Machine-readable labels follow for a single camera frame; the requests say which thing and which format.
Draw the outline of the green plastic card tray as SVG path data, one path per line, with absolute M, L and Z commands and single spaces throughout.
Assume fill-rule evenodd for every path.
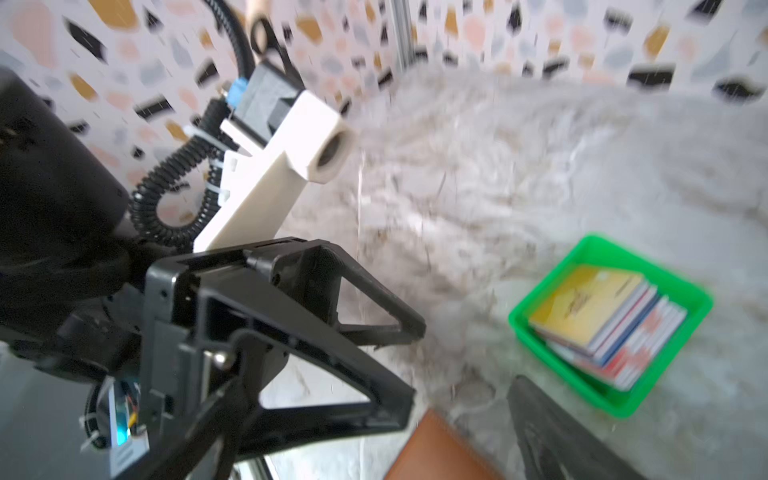
M 509 323 L 588 403 L 624 419 L 712 307 L 698 285 L 592 234 L 512 310 Z

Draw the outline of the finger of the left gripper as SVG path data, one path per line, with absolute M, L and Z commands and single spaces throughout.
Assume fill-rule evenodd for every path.
M 254 323 L 233 336 L 248 405 L 236 435 L 238 456 L 259 457 L 310 443 L 404 430 L 414 390 L 344 332 L 324 324 L 275 287 L 267 291 L 268 298 L 242 295 L 230 287 L 212 294 L 214 301 Z M 261 363 L 267 347 L 325 370 L 365 395 L 366 401 L 278 409 L 262 406 Z
M 341 246 L 325 240 L 282 238 L 245 250 L 249 268 L 323 323 L 358 346 L 406 345 L 426 333 L 423 316 L 386 288 Z M 341 284 L 347 281 L 395 321 L 393 325 L 339 320 Z

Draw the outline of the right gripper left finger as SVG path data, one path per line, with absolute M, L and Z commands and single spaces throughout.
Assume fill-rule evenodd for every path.
M 211 479 L 227 479 L 233 467 L 258 458 L 245 449 L 245 423 L 258 401 L 256 377 L 234 377 L 209 393 L 193 414 L 172 427 L 156 446 L 128 466 L 120 479 L 185 479 L 210 451 L 217 453 Z

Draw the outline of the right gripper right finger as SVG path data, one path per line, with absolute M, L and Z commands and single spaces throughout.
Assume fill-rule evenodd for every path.
M 507 401 L 527 479 L 645 479 L 528 377 Z

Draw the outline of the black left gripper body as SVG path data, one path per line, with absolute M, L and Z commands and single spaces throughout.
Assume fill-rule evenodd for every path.
M 1 327 L 19 334 L 13 352 L 73 381 L 141 366 L 140 417 L 162 440 L 240 377 L 233 336 L 254 323 L 212 294 L 270 296 L 273 285 L 246 263 L 261 242 L 181 256 L 122 244 L 110 234 L 124 190 L 7 69 L 1 120 Z M 287 355 L 267 347 L 262 387 Z

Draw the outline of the brown leather card holder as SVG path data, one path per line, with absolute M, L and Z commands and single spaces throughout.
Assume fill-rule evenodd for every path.
M 492 480 L 503 476 L 433 409 L 385 475 L 386 480 Z

